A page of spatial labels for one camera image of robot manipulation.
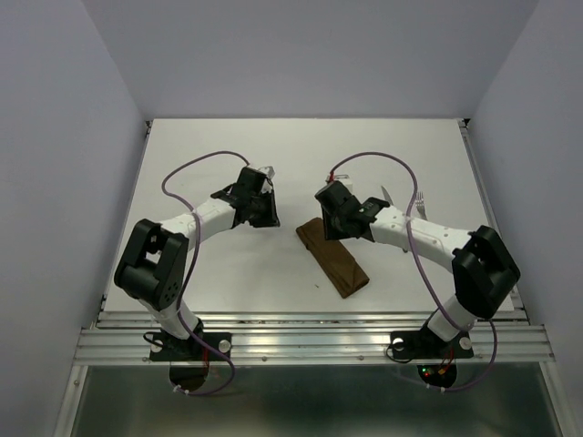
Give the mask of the brown cloth napkin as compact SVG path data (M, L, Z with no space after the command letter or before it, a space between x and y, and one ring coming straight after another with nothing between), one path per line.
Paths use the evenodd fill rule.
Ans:
M352 296L370 282L369 276L339 240L325 238L321 218L305 222L295 232L343 299Z

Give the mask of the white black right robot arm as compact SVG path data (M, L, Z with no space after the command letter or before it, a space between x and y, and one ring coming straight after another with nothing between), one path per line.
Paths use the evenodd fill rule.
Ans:
M341 181L315 195L322 209L328 240L366 239L428 259L453 276L455 291L440 303L418 331L399 333L399 359L429 358L457 344L462 331L491 319L515 287L520 270L499 234L488 226L474 231L451 229L411 218L386 200L361 202Z

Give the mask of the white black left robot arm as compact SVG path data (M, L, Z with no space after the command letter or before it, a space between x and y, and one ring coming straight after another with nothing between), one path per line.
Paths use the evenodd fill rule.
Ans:
M274 169L245 167L238 179L185 214L154 222L142 219L132 229L114 273L115 285L140 302L160 324L148 333L153 361L201 361L203 324L181 301L185 271L196 244L241 224L277 228Z

